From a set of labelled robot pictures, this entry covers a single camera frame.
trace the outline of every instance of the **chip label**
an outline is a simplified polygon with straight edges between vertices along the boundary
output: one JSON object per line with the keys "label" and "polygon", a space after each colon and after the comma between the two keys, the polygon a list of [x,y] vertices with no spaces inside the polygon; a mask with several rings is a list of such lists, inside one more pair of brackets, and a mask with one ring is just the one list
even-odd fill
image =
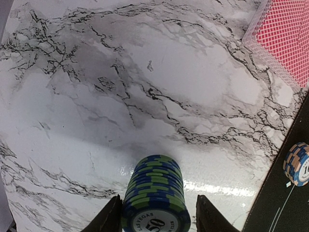
{"label": "chip label", "polygon": [[299,180],[305,182],[309,179],[309,159],[307,159],[301,166],[299,171]]}
{"label": "chip label", "polygon": [[147,210],[133,219],[135,232],[176,232],[178,227],[177,218],[161,210]]}

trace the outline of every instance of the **poker chip stack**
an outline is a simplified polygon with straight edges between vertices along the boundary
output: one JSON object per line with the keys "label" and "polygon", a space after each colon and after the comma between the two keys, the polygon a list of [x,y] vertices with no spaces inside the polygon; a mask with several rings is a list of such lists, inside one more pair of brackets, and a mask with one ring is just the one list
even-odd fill
{"label": "poker chip stack", "polygon": [[125,232],[188,232],[183,177],[172,158],[152,155],[136,166],[122,208]]}
{"label": "poker chip stack", "polygon": [[288,152],[283,163],[285,175],[296,186],[304,186],[309,182],[309,145],[300,142]]}

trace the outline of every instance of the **marble surface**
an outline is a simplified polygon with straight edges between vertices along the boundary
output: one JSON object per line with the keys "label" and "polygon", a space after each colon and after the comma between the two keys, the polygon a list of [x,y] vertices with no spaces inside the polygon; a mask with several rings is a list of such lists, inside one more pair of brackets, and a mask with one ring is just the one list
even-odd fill
{"label": "marble surface", "polygon": [[156,153],[180,164],[193,222],[205,194],[241,229],[306,94],[241,45],[258,5],[15,0],[0,165],[18,230],[80,231]]}

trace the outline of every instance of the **blue and white poker chip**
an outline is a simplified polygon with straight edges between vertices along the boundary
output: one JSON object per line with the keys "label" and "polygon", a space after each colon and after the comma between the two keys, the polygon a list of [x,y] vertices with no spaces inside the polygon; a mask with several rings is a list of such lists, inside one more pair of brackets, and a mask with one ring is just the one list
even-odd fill
{"label": "blue and white poker chip", "polygon": [[306,185],[309,182],[309,145],[304,142],[295,144],[285,157],[283,169],[296,186]]}

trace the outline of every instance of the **stack of poker chips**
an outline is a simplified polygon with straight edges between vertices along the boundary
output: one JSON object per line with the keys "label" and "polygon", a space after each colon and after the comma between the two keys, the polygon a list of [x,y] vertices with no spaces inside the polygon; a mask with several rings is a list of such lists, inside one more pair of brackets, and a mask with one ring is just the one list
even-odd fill
{"label": "stack of poker chips", "polygon": [[172,158],[153,155],[136,166],[122,208],[125,232],[188,232],[183,177]]}
{"label": "stack of poker chips", "polygon": [[283,163],[285,175],[296,186],[304,186],[309,182],[309,145],[300,142],[288,152]]}

